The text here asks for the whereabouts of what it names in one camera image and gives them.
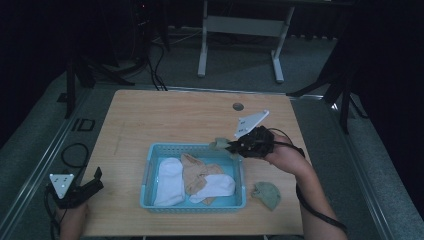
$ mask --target blue plastic basket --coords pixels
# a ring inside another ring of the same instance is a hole
[[[217,197],[210,205],[192,203],[186,195],[184,202],[174,206],[154,206],[158,186],[160,163],[170,157],[181,159],[187,153],[205,164],[218,164],[225,174],[235,183],[235,193],[228,197]],[[225,213],[235,212],[246,205],[246,187],[244,183],[243,158],[231,158],[228,151],[211,150],[209,144],[154,143],[150,146],[141,185],[140,205],[153,213]]]

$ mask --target gray floor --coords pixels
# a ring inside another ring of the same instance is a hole
[[[288,39],[281,57],[286,80],[278,84],[274,81],[270,61],[270,50],[276,44],[274,40],[226,46],[218,44],[225,38],[212,37],[215,41],[211,41],[209,46],[204,78],[197,77],[200,38],[193,37],[171,45],[171,52],[165,53],[157,72],[170,90],[193,88],[278,94],[292,92],[316,80],[336,43],[325,39]],[[152,49],[153,64],[159,59],[159,53],[158,48]],[[153,89],[147,69],[125,78],[136,83],[135,87],[130,88]],[[12,224],[9,228],[4,228],[6,221],[3,222],[2,230],[13,230],[10,239],[49,238],[49,222],[42,203],[47,175],[40,179],[31,178],[27,182],[28,176],[34,169],[39,169],[37,164],[41,160],[46,162],[45,159],[50,159],[51,163],[47,164],[44,172],[62,171],[66,167],[60,161],[60,151],[72,143],[82,142],[91,150],[114,92],[124,88],[107,79],[99,80],[94,89],[78,88],[81,107],[70,119],[64,120],[66,107],[63,103],[57,103],[56,99],[65,91],[65,80],[62,75],[52,82],[27,120],[1,149],[0,216],[6,220],[11,219],[11,216],[19,219],[16,225]],[[326,87],[310,94],[322,95]],[[350,135],[345,135],[337,124],[338,112],[322,100],[304,97],[293,99],[292,103],[311,161],[330,203],[340,220],[349,228],[349,238],[421,239],[424,236],[424,224],[372,124],[351,111],[348,122]],[[72,131],[70,126],[73,126],[76,119],[95,120],[93,131]],[[49,148],[53,140],[56,140],[57,149]],[[71,155],[74,161],[83,158],[81,154]],[[25,191],[22,186],[38,190]],[[28,195],[23,198],[22,194],[19,197],[20,193]],[[22,208],[12,205],[16,200],[22,201],[18,201]],[[273,236],[272,239],[298,237]]]

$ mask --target white cloth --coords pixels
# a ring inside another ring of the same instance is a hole
[[[208,197],[224,197],[234,194],[236,183],[227,174],[211,174],[205,177],[206,185],[196,194],[190,196],[192,203],[199,203]]]
[[[185,200],[183,165],[177,158],[167,158],[159,165],[158,189],[154,206],[173,206]]]

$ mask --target human hand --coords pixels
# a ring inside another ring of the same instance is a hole
[[[88,212],[87,202],[76,208],[57,209],[56,214],[60,221],[60,240],[80,239]]]
[[[273,134],[274,141],[292,144],[288,137]],[[275,144],[274,151],[266,155],[264,160],[295,176],[301,176],[312,169],[312,166],[298,151],[284,145]]]

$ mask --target small round object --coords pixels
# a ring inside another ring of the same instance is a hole
[[[234,110],[236,110],[236,111],[241,111],[241,110],[243,110],[243,109],[244,109],[244,106],[243,106],[243,104],[241,104],[241,103],[234,103],[234,104],[233,104],[233,108],[234,108]]]

